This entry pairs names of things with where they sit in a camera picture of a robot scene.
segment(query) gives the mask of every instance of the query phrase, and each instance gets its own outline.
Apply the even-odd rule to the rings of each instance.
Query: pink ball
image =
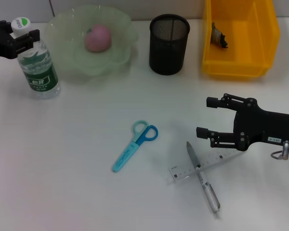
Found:
[[[110,30],[102,25],[94,25],[85,37],[85,46],[89,51],[106,51],[111,46]]]

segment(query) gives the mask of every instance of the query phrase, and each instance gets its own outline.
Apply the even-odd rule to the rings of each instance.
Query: blue scissors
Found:
[[[140,131],[136,131],[136,126],[138,124],[143,124],[144,128]],[[153,129],[155,131],[155,136],[152,138],[146,137],[146,134],[150,129]],[[128,160],[131,158],[132,155],[136,152],[136,150],[139,148],[139,146],[144,142],[144,141],[153,141],[157,138],[158,136],[158,129],[153,126],[148,124],[148,122],[144,120],[139,120],[134,123],[133,125],[133,132],[135,134],[134,138],[130,142],[129,146],[124,150],[124,152],[121,154],[119,159],[115,162],[114,166],[112,167],[112,170],[114,172],[119,172],[120,169],[128,162]]]

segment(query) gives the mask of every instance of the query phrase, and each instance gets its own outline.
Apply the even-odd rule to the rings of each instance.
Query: yellow plastic bin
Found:
[[[210,43],[212,23],[228,49]],[[221,80],[251,80],[272,67],[280,31],[272,0],[206,0],[202,71]]]

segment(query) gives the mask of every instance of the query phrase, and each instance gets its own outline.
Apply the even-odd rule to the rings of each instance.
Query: plastic bottle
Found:
[[[25,17],[14,19],[11,26],[15,37],[32,30],[30,20]],[[29,86],[34,90],[38,99],[50,99],[60,93],[57,73],[49,51],[42,40],[35,42],[32,49],[19,54],[17,59]]]

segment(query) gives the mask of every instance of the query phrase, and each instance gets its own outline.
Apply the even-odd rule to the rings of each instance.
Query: pen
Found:
[[[198,178],[200,180],[200,183],[202,185],[202,188],[205,192],[205,195],[209,201],[210,207],[213,211],[213,213],[217,213],[220,211],[220,203],[215,195],[215,192],[211,186],[211,184],[208,182],[206,175],[204,174],[204,171],[201,168],[201,164],[198,160],[198,157],[196,156],[196,153],[193,149],[193,147],[191,146],[191,144],[189,142],[186,143],[186,147],[187,147],[187,152],[189,157],[192,160],[193,166],[197,172]]]

